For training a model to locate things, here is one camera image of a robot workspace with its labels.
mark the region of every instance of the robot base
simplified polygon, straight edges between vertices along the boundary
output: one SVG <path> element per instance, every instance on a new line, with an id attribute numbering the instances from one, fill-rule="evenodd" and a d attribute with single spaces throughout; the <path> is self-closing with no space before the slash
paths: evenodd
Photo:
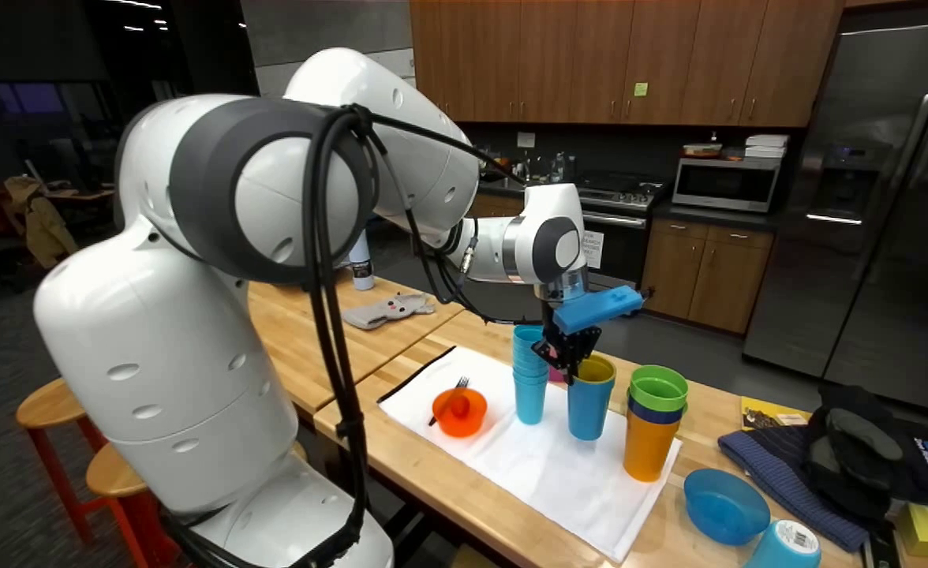
<path id="1" fill-rule="evenodd" d="M 299 457 L 285 457 L 268 482 L 255 485 L 255 492 L 237 499 L 194 529 L 253 566 L 293 566 L 315 544 L 330 536 L 345 523 L 347 512 L 351 495 Z M 361 544 L 351 545 L 334 566 L 396 566 L 396 545 L 374 515 L 362 519 Z"/>

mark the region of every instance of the cable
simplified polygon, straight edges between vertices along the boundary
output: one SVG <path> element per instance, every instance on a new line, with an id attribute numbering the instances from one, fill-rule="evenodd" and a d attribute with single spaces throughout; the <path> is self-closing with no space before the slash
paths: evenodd
<path id="1" fill-rule="evenodd" d="M 351 492 L 354 507 L 339 533 L 323 538 L 315 549 L 310 549 L 296 566 L 315 566 L 315 563 L 334 563 L 340 558 L 361 536 L 362 516 L 365 516 L 365 431 L 362 431 L 362 412 L 347 364 L 347 343 L 340 328 L 340 310 L 334 293 L 334 268 L 330 268 L 330 243 L 328 229 L 319 228 L 328 216 L 328 161 L 340 134 L 347 134 L 351 123 L 361 123 L 361 109 L 334 109 L 324 126 L 314 134 L 310 156 L 305 156 L 305 209 L 302 209 L 302 252 L 310 268 L 310 298 L 314 298 L 314 318 L 315 318 L 315 336 L 323 347 L 323 361 L 328 365 L 328 377 L 334 389 L 334 401 L 340 411 L 340 431 L 347 438 L 347 457 L 351 457 Z"/>
<path id="2" fill-rule="evenodd" d="M 462 138 L 452 138 L 452 134 L 442 134 L 442 131 L 434 131 L 434 129 L 396 121 L 396 118 L 382 118 L 382 112 L 368 112 L 368 118 L 374 118 L 374 123 L 386 123 L 386 126 L 396 126 L 396 129 L 405 129 L 405 131 L 424 134 L 424 138 L 436 138 L 436 142 L 452 144 L 458 152 L 468 152 L 468 154 L 480 156 L 482 163 L 497 166 L 498 172 L 506 172 L 507 181 L 525 184 L 521 175 L 515 175 L 510 170 L 497 163 L 492 154 L 487 154 L 487 152 L 480 152 L 472 144 L 465 144 Z"/>
<path id="3" fill-rule="evenodd" d="M 402 123 L 402 121 L 386 121 L 386 118 L 380 118 L 380 112 L 374 112 L 374 121 L 375 123 L 388 123 L 388 126 L 396 126 L 396 129 L 402 129 L 402 126 L 409 126 L 409 123 Z M 490 154 L 482 154 L 482 152 L 477 152 L 477 148 L 470 148 L 470 144 L 462 144 L 462 142 L 455 142 L 455 138 L 445 138 L 445 134 L 439 134 L 439 131 L 430 131 L 436 142 L 452 142 L 455 148 L 468 148 L 470 154 L 477 154 L 477 156 L 482 156 L 482 161 L 490 161 L 490 163 L 497 163 Z M 465 289 L 462 289 L 462 284 L 447 273 L 447 262 L 445 262 L 445 255 L 462 243 L 462 225 L 447 233 L 447 240 L 439 247 L 439 248 L 434 248 L 434 247 L 427 247 L 424 243 L 424 233 L 419 233 L 419 225 L 416 225 L 416 216 L 415 216 L 415 209 L 409 209 L 409 199 L 405 194 L 405 188 L 402 188 L 402 181 L 397 181 L 397 172 L 396 172 L 396 166 L 390 166 L 390 161 L 388 161 L 388 154 L 382 152 L 382 163 L 386 163 L 386 170 L 388 170 L 388 175 L 390 175 L 390 184 L 396 184 L 396 193 L 402 194 L 402 209 L 405 209 L 405 216 L 407 216 L 407 233 L 409 233 L 409 243 L 415 243 L 415 248 L 416 248 L 416 255 L 419 255 L 419 262 L 424 262 L 424 272 L 427 272 L 427 281 L 430 281 L 430 289 L 436 293 L 436 298 L 439 303 L 445 303 L 445 296 L 439 293 L 439 286 L 436 286 L 436 281 L 434 281 L 434 268 L 430 268 L 430 262 L 436 264 L 436 272 L 439 272 L 439 281 L 442 281 L 442 286 L 447 289 L 447 296 L 455 298 L 455 303 L 462 303 L 465 310 L 470 310 L 470 311 L 477 311 L 482 323 L 497 323 L 490 311 L 482 311 Z"/>

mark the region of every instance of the refrigerator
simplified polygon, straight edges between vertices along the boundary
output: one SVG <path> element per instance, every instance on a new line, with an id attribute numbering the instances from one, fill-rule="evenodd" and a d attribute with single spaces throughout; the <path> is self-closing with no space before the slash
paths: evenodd
<path id="1" fill-rule="evenodd" d="M 928 21 L 841 31 L 746 355 L 928 406 Z"/>

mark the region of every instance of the white paper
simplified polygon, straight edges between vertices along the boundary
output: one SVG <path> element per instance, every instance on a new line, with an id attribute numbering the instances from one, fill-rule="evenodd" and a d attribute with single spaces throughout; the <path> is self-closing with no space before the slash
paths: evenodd
<path id="1" fill-rule="evenodd" d="M 477 436 L 452 438 L 430 427 L 430 406 L 465 376 L 487 394 L 490 412 Z M 380 406 L 611 563 L 629 554 L 682 447 L 673 445 L 658 482 L 639 482 L 623 470 L 623 412 L 608 411 L 597 443 L 579 443 L 568 436 L 565 389 L 550 386 L 543 424 L 525 427 L 515 419 L 510 365 L 468 347 L 427 365 Z"/>
<path id="2" fill-rule="evenodd" d="M 585 262 L 586 262 L 586 268 L 601 268 L 601 255 L 603 255 L 603 233 L 585 229 Z"/>

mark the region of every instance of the kitchen cabinet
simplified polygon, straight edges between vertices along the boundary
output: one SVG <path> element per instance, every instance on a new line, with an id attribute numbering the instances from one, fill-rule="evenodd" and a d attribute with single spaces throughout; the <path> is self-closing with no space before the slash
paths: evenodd
<path id="1" fill-rule="evenodd" d="M 455 121 L 615 123 L 629 0 L 415 0 L 419 87 Z"/>
<path id="2" fill-rule="evenodd" d="M 525 210 L 525 193 L 519 194 L 501 194 L 501 193 L 477 193 L 468 216 L 515 216 Z"/>
<path id="3" fill-rule="evenodd" d="M 678 123 L 805 126 L 841 0 L 698 0 Z"/>
<path id="4" fill-rule="evenodd" d="M 462 123 L 805 126 L 841 0 L 415 0 Z"/>
<path id="5" fill-rule="evenodd" d="M 774 235 L 746 228 L 653 221 L 644 293 L 647 310 L 742 334 Z"/>
<path id="6" fill-rule="evenodd" d="M 682 123 L 694 29 L 698 0 L 636 0 L 626 39 L 623 123 Z"/>

